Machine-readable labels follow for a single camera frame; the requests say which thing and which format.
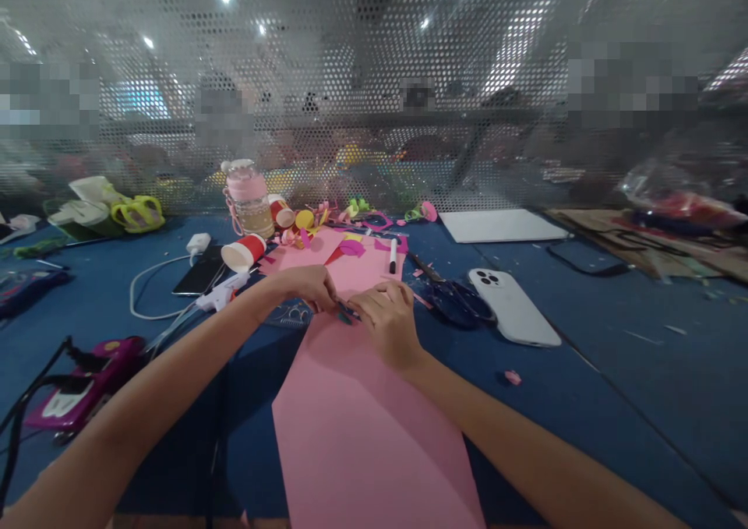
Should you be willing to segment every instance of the black smartphone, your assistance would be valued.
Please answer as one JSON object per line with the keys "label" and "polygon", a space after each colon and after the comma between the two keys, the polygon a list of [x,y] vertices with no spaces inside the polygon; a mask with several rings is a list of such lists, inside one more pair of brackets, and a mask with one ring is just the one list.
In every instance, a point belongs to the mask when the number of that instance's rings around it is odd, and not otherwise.
{"label": "black smartphone", "polygon": [[209,291],[226,270],[221,248],[222,245],[209,246],[171,293],[197,297]]}

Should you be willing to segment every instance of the white phone case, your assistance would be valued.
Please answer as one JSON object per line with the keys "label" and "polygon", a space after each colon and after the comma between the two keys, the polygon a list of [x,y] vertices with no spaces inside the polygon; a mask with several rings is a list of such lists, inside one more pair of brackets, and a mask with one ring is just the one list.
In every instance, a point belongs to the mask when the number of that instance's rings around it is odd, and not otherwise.
{"label": "white phone case", "polygon": [[556,347],[561,338],[517,281],[506,272],[476,268],[467,277],[499,321],[499,332],[517,344]]}

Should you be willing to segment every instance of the hand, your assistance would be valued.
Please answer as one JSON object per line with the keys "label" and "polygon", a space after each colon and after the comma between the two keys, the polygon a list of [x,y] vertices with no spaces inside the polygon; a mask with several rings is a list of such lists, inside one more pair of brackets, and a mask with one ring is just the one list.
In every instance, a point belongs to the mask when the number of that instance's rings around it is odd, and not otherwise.
{"label": "hand", "polygon": [[337,291],[325,266],[298,266],[274,274],[273,283],[283,301],[301,298],[313,312],[337,313]]}
{"label": "hand", "polygon": [[385,282],[354,295],[348,304],[361,317],[374,348],[392,369],[404,372],[425,357],[415,332],[413,292],[407,285]]}

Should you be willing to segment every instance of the white glue gun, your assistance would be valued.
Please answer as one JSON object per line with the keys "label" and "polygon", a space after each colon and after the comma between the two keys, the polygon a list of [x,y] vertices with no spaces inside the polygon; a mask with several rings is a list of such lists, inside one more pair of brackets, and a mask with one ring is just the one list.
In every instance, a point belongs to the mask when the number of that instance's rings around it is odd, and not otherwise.
{"label": "white glue gun", "polygon": [[228,278],[228,280],[222,281],[210,293],[200,295],[195,301],[195,305],[203,311],[210,311],[211,309],[215,309],[216,312],[220,311],[228,305],[234,291],[243,287],[249,281],[249,276],[255,270],[257,269],[254,268],[249,272],[238,273]]}

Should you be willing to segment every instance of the plastic bag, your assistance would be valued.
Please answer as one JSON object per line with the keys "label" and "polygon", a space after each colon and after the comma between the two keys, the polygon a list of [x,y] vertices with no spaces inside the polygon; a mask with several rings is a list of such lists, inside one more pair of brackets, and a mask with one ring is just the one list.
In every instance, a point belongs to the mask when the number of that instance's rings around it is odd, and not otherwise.
{"label": "plastic bag", "polygon": [[748,216],[709,196],[709,188],[674,164],[648,159],[629,171],[619,190],[637,208],[709,229],[731,229]]}

